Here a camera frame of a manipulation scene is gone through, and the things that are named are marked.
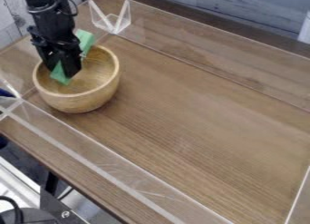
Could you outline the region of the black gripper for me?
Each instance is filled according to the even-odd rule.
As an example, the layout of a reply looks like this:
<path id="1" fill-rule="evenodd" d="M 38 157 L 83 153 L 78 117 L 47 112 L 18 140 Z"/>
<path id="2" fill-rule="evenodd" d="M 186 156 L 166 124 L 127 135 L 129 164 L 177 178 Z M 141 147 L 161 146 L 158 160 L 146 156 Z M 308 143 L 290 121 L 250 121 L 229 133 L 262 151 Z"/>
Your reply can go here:
<path id="1" fill-rule="evenodd" d="M 72 0 L 28 0 L 27 11 L 34 25 L 28 27 L 32 45 L 44 65 L 54 71 L 60 64 L 62 76 L 71 79 L 82 70 L 82 49 L 74 34 L 74 17 L 79 14 Z"/>

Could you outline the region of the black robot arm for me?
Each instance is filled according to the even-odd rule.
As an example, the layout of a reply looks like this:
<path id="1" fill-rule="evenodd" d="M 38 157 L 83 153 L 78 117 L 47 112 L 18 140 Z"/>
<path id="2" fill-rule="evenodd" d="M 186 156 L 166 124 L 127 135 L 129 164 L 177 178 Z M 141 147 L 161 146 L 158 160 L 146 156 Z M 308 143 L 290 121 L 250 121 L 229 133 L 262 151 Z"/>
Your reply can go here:
<path id="1" fill-rule="evenodd" d="M 79 12 L 71 11 L 72 0 L 26 0 L 27 11 L 34 25 L 27 31 L 31 42 L 47 69 L 54 72 L 62 68 L 64 77 L 71 79 L 82 70 L 80 40 L 74 34 L 74 17 Z"/>

